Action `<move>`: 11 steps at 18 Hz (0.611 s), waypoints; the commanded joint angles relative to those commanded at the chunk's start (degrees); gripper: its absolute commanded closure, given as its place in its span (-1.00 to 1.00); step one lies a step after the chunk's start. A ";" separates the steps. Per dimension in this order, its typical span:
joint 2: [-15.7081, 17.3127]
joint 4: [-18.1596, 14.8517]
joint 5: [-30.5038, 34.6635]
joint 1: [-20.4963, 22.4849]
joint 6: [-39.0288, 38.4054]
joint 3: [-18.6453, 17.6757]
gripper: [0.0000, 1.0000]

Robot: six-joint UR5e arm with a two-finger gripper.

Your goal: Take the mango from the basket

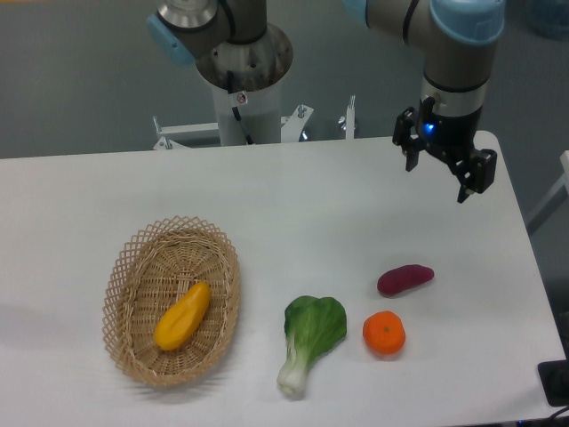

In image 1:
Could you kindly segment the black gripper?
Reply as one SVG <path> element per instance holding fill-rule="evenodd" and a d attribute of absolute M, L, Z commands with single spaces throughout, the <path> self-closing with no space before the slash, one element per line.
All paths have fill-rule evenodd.
<path fill-rule="evenodd" d="M 482 108 L 464 116 L 449 117 L 437 114 L 436 105 L 435 99 L 428 97 L 421 101 L 419 115 L 413 107 L 405 109 L 396 118 L 392 142 L 405 156 L 407 172 L 417 166 L 424 149 L 433 157 L 450 161 L 449 169 L 460 184 L 457 202 L 461 204 L 493 184 L 497 152 L 475 148 L 474 136 Z M 418 136 L 412 135 L 415 125 Z"/>

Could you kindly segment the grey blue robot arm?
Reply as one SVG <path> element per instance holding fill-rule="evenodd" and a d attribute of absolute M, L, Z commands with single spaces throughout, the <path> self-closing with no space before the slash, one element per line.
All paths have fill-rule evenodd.
<path fill-rule="evenodd" d="M 502 1 L 347 1 L 366 27 L 423 53 L 417 107 L 396 120 L 392 140 L 412 170 L 421 153 L 446 164 L 458 201 L 492 184 L 497 155 L 474 136 L 494 54 L 504 28 Z M 217 121 L 225 145 L 280 142 L 280 103 L 270 92 L 293 61 L 288 36 L 269 23 L 263 1 L 161 1 L 148 17 L 155 43 L 174 63 L 194 66 L 220 97 Z"/>

